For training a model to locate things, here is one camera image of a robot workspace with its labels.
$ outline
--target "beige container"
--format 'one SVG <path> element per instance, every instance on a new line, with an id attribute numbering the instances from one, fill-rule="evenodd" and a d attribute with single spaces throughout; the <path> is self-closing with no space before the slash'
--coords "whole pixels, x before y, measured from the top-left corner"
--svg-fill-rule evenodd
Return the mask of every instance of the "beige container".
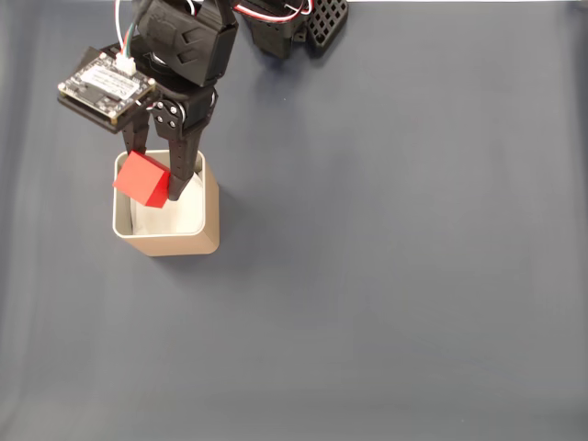
<path id="1" fill-rule="evenodd" d="M 148 156 L 169 167 L 169 151 L 150 150 Z M 114 163 L 114 177 L 127 160 L 127 153 L 121 153 Z M 198 153 L 195 172 L 202 180 L 204 198 L 203 223 L 197 232 L 188 234 L 133 235 L 130 217 L 130 199 L 114 189 L 112 229 L 114 233 L 144 254 L 150 256 L 210 254 L 214 253 L 221 241 L 219 220 L 219 185 L 202 153 Z"/>

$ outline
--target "gray table surface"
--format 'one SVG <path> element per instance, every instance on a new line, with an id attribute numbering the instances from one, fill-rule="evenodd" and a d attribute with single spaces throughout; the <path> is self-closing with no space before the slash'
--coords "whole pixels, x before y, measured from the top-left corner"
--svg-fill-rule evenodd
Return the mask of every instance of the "gray table surface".
<path id="1" fill-rule="evenodd" d="M 112 5 L 41 3 L 0 13 L 2 441 L 588 437 L 588 16 L 352 5 L 284 63 L 242 28 L 220 249 L 151 259 L 122 141 L 55 101 Z"/>

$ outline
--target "red block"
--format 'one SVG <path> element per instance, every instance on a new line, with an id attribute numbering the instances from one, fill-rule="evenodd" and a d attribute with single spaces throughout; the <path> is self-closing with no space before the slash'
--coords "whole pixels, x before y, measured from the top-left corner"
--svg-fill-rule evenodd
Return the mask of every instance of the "red block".
<path id="1" fill-rule="evenodd" d="M 153 158 L 131 152 L 112 184 L 146 207 L 162 208 L 167 200 L 169 168 Z"/>

